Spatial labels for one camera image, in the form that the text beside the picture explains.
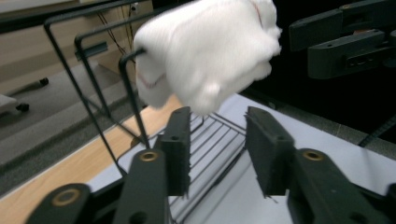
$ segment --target white towel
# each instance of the white towel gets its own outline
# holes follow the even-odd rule
[[[271,0],[199,0],[147,21],[134,37],[136,86],[161,108],[171,94],[197,115],[271,73],[280,52]]]

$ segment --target black cable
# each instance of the black cable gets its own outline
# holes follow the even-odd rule
[[[130,4],[128,6],[129,6],[129,11],[131,11],[132,4]],[[121,12],[122,12],[122,17],[125,19],[126,16],[124,14],[123,8],[121,9]],[[128,31],[128,26],[126,24],[125,24],[125,33],[126,34],[130,33],[130,31]],[[129,49],[132,50],[132,40],[131,40],[131,37],[129,37],[129,36],[128,36],[128,44],[129,44]]]
[[[129,12],[128,12],[128,18],[131,18],[132,16],[132,7],[129,7]],[[132,24],[129,23],[129,32],[131,35],[131,39],[129,40],[129,46],[132,47],[132,44],[134,42],[134,29],[132,29]]]
[[[99,19],[100,19],[100,21],[102,22],[103,25],[108,24],[105,16],[102,13],[98,13],[97,15],[98,15],[98,17],[99,17]],[[117,48],[119,49],[119,51],[122,54],[125,54],[126,53],[125,49],[123,49],[122,46],[120,46],[119,42],[117,41],[116,37],[113,34],[113,31],[112,30],[107,30],[107,33],[110,36],[110,38],[113,40],[113,42],[117,45]]]
[[[396,125],[396,114],[393,115],[389,120],[387,120],[383,125],[381,125],[378,129],[373,131],[371,134],[366,136],[361,142],[359,143],[360,147],[367,146],[371,141],[377,138],[382,133],[386,132],[388,129]]]

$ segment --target metal rod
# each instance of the metal rod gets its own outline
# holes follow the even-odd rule
[[[62,51],[59,48],[59,45],[58,45],[57,41],[55,40],[55,37],[53,36],[51,30],[50,30],[50,23],[46,23],[44,28],[45,28],[45,31],[46,31],[48,37],[49,37],[49,41],[51,42],[52,46],[54,47],[54,49],[55,49],[56,53],[58,54],[58,57],[59,57],[62,65],[64,66],[64,69],[66,70],[66,74],[69,75],[69,77],[70,77],[70,79],[72,81],[72,84],[73,84],[73,86],[75,87],[75,89],[76,89],[76,91],[78,93],[78,97],[80,98],[81,102],[84,104],[84,106],[85,106],[85,108],[86,108],[86,110],[88,112],[88,115],[90,116],[90,118],[91,118],[91,120],[92,120],[92,122],[93,122],[93,124],[94,124],[94,126],[96,128],[96,130],[99,132],[99,134],[100,134],[100,136],[101,136],[101,138],[102,138],[102,140],[103,140],[103,142],[104,142],[104,144],[106,146],[106,149],[107,149],[108,153],[110,154],[111,159],[114,162],[116,162],[116,157],[114,156],[114,153],[111,151],[110,145],[108,144],[105,136],[103,135],[103,132],[100,129],[100,126],[99,126],[95,116],[93,115],[93,113],[92,113],[92,111],[91,111],[91,109],[90,109],[90,107],[88,105],[88,102],[85,101],[84,95],[82,94],[82,91],[81,91],[80,87],[78,86],[76,79],[73,76],[73,73],[72,73],[72,71],[71,71],[71,69],[70,69],[70,67],[69,67],[69,65],[67,63],[67,60],[64,57],[64,55],[62,54]],[[116,166],[119,169],[121,175],[126,175],[125,171],[119,165],[116,164]]]
[[[201,123],[200,123],[198,126],[196,126],[196,127],[191,131],[191,133],[195,133],[196,131],[198,131],[198,129],[201,128],[201,127],[204,125],[204,123],[205,123],[205,117],[201,117]]]
[[[99,105],[97,105],[96,103],[94,103],[93,101],[91,101],[90,99],[88,99],[88,98],[86,98],[86,97],[84,97],[84,98],[85,98],[85,100],[86,100],[90,105],[92,105],[93,107],[95,107],[95,109],[97,109],[99,112],[101,112],[103,115],[105,115],[105,114],[103,113],[103,111],[101,110],[101,107],[100,107]],[[142,139],[141,139],[139,136],[137,136],[137,134],[134,133],[134,131],[128,129],[127,127],[125,127],[124,125],[122,125],[121,123],[119,123],[117,120],[113,119],[112,117],[110,117],[109,119],[110,119],[113,123],[116,123],[118,126],[120,126],[125,132],[127,132],[128,134],[132,135],[132,136],[135,137],[135,138],[138,138],[138,139],[142,142]]]
[[[76,45],[78,54],[81,57],[81,60],[84,62],[84,65],[85,65],[85,67],[87,69],[87,72],[89,74],[91,74],[92,70],[90,68],[90,65],[88,64],[87,57],[85,55],[85,51],[83,50],[83,47],[82,47],[82,40],[84,38],[90,37],[92,35],[101,34],[102,32],[105,32],[105,31],[108,31],[110,29],[114,29],[114,28],[120,27],[120,26],[122,26],[124,24],[127,24],[127,23],[131,23],[131,22],[134,22],[134,21],[140,21],[140,20],[155,16],[155,15],[158,15],[159,13],[164,12],[168,8],[171,8],[171,7],[163,7],[163,8],[160,8],[160,9],[156,9],[156,10],[152,11],[151,13],[147,13],[147,14],[139,16],[139,17],[130,18],[130,19],[125,20],[125,21],[118,21],[118,22],[114,22],[114,23],[108,23],[108,24],[105,24],[104,26],[101,26],[101,27],[99,27],[97,29],[94,29],[94,30],[92,30],[90,32],[87,32],[87,33],[84,33],[84,34],[81,34],[81,35],[77,35],[76,38],[75,38],[75,45]],[[102,9],[101,8],[97,8],[95,10],[95,12],[97,12],[99,10],[102,10]],[[85,10],[85,13],[92,13],[92,10]],[[82,13],[70,14],[70,15],[67,15],[67,18],[68,19],[74,19],[77,16],[81,16],[81,14]],[[62,18],[54,18],[53,20],[58,21],[58,20],[61,20],[61,19]],[[139,51],[139,50],[136,51],[136,52],[137,52],[137,54],[143,53],[143,51]],[[143,121],[142,121],[142,119],[140,117],[140,113],[139,113],[139,110],[137,108],[137,104],[135,102],[134,93],[133,93],[133,91],[131,89],[131,86],[129,84],[130,83],[129,82],[129,78],[126,75],[126,64],[129,61],[129,59],[137,56],[137,54],[136,55],[134,55],[134,54],[135,54],[135,52],[132,52],[132,53],[128,54],[127,56],[124,55],[124,57],[122,57],[121,60],[120,60],[119,68],[120,68],[120,70],[121,69],[125,69],[125,70],[122,70],[123,72],[121,72],[121,77],[124,80],[125,88],[127,90],[128,95],[130,96],[131,105],[132,105],[133,110],[135,112],[136,121],[137,121],[137,124],[139,126],[139,129],[140,129],[140,132],[141,132],[141,135],[142,135],[143,143],[146,145],[147,148],[150,148],[148,136],[146,134],[146,130],[144,129]]]
[[[83,56],[81,55],[81,60],[82,60],[82,62],[83,62],[84,65],[85,65],[85,69],[87,70],[88,77],[90,78],[91,83],[92,83],[92,85],[93,85],[93,88],[95,89],[96,94],[97,94],[98,97],[99,97],[99,101],[100,101],[100,103],[102,104],[102,108],[105,110],[106,115],[107,115],[110,119],[112,119],[112,118],[111,118],[110,109],[108,109],[108,107],[107,107],[107,103],[106,103],[106,100],[105,100],[105,96],[103,95],[102,90],[100,89],[100,86],[99,86],[99,84],[98,84],[98,82],[97,82],[97,80],[96,80],[95,74],[93,73],[93,71],[92,71],[92,69],[91,69],[91,67],[90,67],[90,64],[88,63],[87,58],[86,58],[86,57],[83,57]]]
[[[132,53],[124,55],[120,59],[119,69],[120,69],[120,74],[121,74],[121,78],[122,78],[123,83],[124,83],[125,90],[126,90],[128,96],[129,96],[129,99],[130,99],[132,110],[135,111],[135,116],[134,117],[136,118],[137,125],[138,125],[138,127],[140,129],[140,133],[141,133],[141,136],[142,136],[142,139],[143,139],[143,143],[145,144],[146,149],[149,149],[149,148],[151,148],[151,146],[149,145],[149,138],[147,136],[145,125],[143,124],[142,117],[140,116],[139,109],[137,107],[137,102],[136,102],[137,98],[134,95],[134,91],[132,90],[131,80],[128,77],[128,72],[127,72],[127,69],[126,69],[126,65],[131,59],[135,58],[137,55],[140,55],[140,54],[142,54],[144,52],[145,51],[143,49],[139,49],[139,50],[137,50],[135,52],[132,52]]]
[[[191,142],[192,142],[192,143],[195,143],[197,139],[202,139],[202,137],[205,137],[205,135],[206,135],[205,132],[206,132],[207,130],[209,130],[209,129],[212,129],[212,128],[214,129],[213,133],[211,133],[211,135],[213,136],[213,135],[215,135],[217,132],[219,132],[219,130],[221,129],[221,127],[222,127],[222,124],[221,124],[219,127],[216,127],[216,121],[213,121],[212,123],[209,124],[208,127],[206,127],[206,128],[204,129],[204,131],[202,131],[199,135],[197,135],[194,139],[192,139]],[[200,145],[199,145],[196,149],[194,149],[194,150],[191,149],[191,156],[195,155],[195,153],[197,153],[197,152],[199,151],[199,149],[202,148],[202,146],[204,146],[204,145],[206,144],[206,141],[202,141],[202,142],[200,143]]]
[[[223,127],[223,125],[221,125],[220,127],[219,127],[219,129],[218,130],[216,130],[216,132],[215,133],[213,133],[212,134],[212,136],[214,136],[221,128]],[[215,148],[216,147],[216,145],[230,132],[230,130],[231,129],[228,129],[227,130],[227,132],[225,132],[225,133],[223,133],[222,135],[221,135],[221,137],[220,138],[218,138],[217,139],[217,141],[216,141],[216,143],[208,150],[208,151],[206,151],[203,155],[201,155],[201,157],[200,158],[198,158],[198,160],[197,160],[197,162],[195,163],[195,164],[192,164],[191,165],[191,169],[193,169],[206,155],[207,155],[207,153],[209,153],[209,151],[210,150],[212,150],[213,148]]]

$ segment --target screw hole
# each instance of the screw hole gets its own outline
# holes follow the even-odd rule
[[[142,161],[155,161],[158,157],[158,154],[155,152],[146,152],[140,155],[140,160]]]
[[[305,151],[303,155],[304,155],[304,157],[306,157],[307,159],[309,159],[311,161],[323,160],[323,156],[316,151]]]
[[[67,189],[60,193],[58,193],[53,199],[52,204],[54,206],[65,206],[70,203],[75,202],[79,198],[79,190],[78,189]]]

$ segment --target black equipment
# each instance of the black equipment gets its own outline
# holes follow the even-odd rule
[[[263,196],[287,195],[294,223],[395,223],[396,184],[385,196],[354,185],[325,153],[297,150],[270,113],[249,107],[246,118],[245,147]],[[189,159],[190,109],[182,107],[127,176],[94,193],[84,184],[55,189],[27,223],[173,223],[167,197],[188,192]]]
[[[307,49],[308,75],[328,79],[396,67],[396,1],[366,0],[292,23],[290,50]]]

